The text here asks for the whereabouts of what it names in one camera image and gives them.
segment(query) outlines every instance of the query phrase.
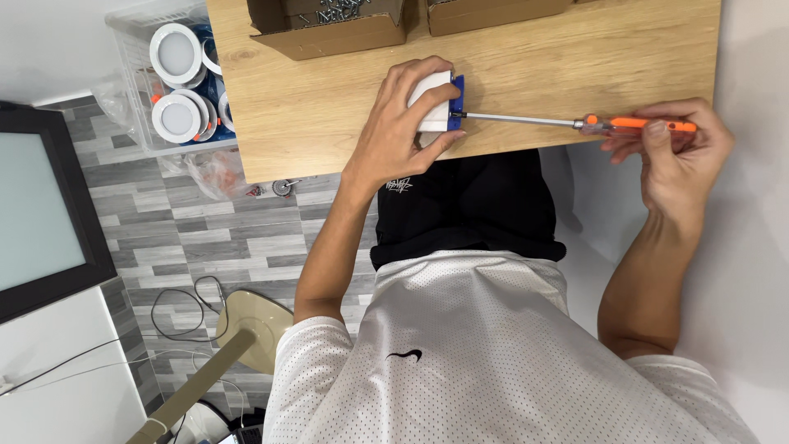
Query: clear plastic bag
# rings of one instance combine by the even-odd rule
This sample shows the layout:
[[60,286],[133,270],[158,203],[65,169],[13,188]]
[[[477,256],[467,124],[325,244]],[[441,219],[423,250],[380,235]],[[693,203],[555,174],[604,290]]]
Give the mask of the clear plastic bag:
[[162,165],[177,174],[188,174],[195,179],[206,196],[216,201],[228,201],[248,193],[255,187],[244,176],[238,148],[198,154],[162,156]]
[[139,145],[140,132],[134,126],[134,110],[126,95],[126,83],[123,79],[119,75],[113,77],[106,83],[91,88],[91,94],[104,114]]

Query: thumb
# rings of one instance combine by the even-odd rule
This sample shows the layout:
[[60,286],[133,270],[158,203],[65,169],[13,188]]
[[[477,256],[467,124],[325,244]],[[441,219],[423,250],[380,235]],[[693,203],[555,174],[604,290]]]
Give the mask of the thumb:
[[671,132],[663,120],[652,120],[644,126],[641,142],[652,164],[665,164],[674,158],[671,151]]
[[430,145],[424,147],[416,156],[414,161],[427,170],[428,167],[441,156],[441,153],[447,151],[452,147],[452,144],[458,139],[464,137],[466,132],[464,130],[452,130],[446,133],[441,133]]

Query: wooden desk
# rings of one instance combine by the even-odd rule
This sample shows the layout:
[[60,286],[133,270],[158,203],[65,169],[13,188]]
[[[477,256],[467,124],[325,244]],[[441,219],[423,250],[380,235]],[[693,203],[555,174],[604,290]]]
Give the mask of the wooden desk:
[[[442,37],[428,34],[423,2],[408,1],[408,43],[294,62],[251,41],[246,0],[208,0],[249,182],[341,171],[389,66],[433,54],[465,74],[473,112],[576,119],[712,99],[720,0],[599,0]],[[469,136],[445,157],[590,140],[549,126],[469,120],[463,128]]]

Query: screwdriver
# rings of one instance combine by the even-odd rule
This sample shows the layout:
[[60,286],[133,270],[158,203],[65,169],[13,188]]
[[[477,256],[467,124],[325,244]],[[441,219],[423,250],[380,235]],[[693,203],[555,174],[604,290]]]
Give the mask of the screwdriver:
[[[534,117],[517,117],[514,115],[477,114],[473,112],[453,112],[450,117],[463,119],[496,120],[499,122],[531,123],[533,125],[566,126],[578,130],[584,136],[604,136],[614,139],[640,141],[641,132],[649,119],[640,119],[632,116],[616,116],[601,118],[595,114],[587,114],[583,119],[554,120],[538,119]],[[696,125],[677,119],[666,120],[668,130],[671,131],[671,144],[684,146],[696,137]]]

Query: cardboard box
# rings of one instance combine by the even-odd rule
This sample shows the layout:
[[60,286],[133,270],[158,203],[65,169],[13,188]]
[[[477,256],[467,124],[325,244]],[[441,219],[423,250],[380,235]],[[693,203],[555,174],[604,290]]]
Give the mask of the cardboard box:
[[563,13],[572,0],[425,0],[431,36]]
[[[272,47],[293,60],[324,57],[388,47],[406,42],[402,24],[404,0],[370,0],[359,17],[318,24],[320,0],[247,0],[252,25],[260,31],[252,40]],[[307,24],[303,14],[311,24]]]

